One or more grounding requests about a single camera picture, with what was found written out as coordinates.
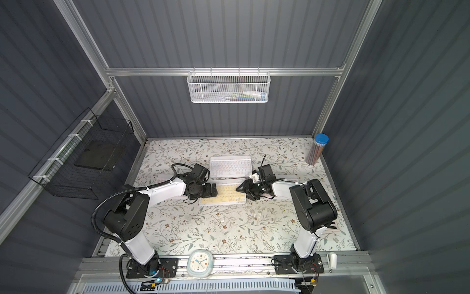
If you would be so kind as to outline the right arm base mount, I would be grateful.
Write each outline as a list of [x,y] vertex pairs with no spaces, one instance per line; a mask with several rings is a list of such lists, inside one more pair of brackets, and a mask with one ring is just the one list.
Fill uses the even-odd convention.
[[271,264],[278,275],[324,273],[321,256],[317,253],[307,258],[297,258],[294,254],[277,255],[271,259]]

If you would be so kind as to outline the white keyboard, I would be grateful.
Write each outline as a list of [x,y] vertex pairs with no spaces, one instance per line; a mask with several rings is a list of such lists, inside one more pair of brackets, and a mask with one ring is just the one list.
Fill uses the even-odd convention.
[[252,172],[250,156],[214,156],[209,170],[213,178],[247,178]]

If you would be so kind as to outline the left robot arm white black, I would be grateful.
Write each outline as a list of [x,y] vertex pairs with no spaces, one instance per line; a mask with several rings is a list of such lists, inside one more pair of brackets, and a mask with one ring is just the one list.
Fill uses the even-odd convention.
[[190,201],[211,198],[217,195],[215,184],[209,183],[210,171],[202,165],[189,166],[190,170],[178,174],[173,164],[173,176],[166,181],[143,187],[128,187],[113,194],[105,201],[111,202],[103,223],[110,231],[100,231],[104,237],[113,240],[135,262],[144,266],[155,263],[158,254],[143,233],[149,208],[174,197],[186,196]]

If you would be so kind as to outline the yellow keyboard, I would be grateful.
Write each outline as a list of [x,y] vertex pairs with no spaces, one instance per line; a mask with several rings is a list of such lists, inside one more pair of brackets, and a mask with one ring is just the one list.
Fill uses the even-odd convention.
[[243,183],[243,178],[212,180],[216,184],[217,196],[211,198],[201,198],[198,201],[199,206],[222,206],[222,205],[241,205],[246,203],[246,195],[237,192],[236,189]]

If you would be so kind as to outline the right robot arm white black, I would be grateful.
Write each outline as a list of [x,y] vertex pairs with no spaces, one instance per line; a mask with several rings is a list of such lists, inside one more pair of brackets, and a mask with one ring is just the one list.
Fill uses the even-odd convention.
[[262,165],[236,188],[249,200],[261,198],[292,200],[297,220],[302,229],[291,246],[292,262],[308,260],[315,254],[315,245],[324,231],[337,219],[338,211],[322,183],[309,180],[304,183],[277,178],[270,165]]

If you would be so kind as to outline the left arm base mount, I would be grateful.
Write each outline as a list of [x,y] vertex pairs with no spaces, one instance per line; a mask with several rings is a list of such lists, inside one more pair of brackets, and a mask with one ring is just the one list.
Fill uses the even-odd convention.
[[147,264],[141,265],[131,259],[126,266],[126,278],[174,278],[178,262],[178,258],[153,258]]

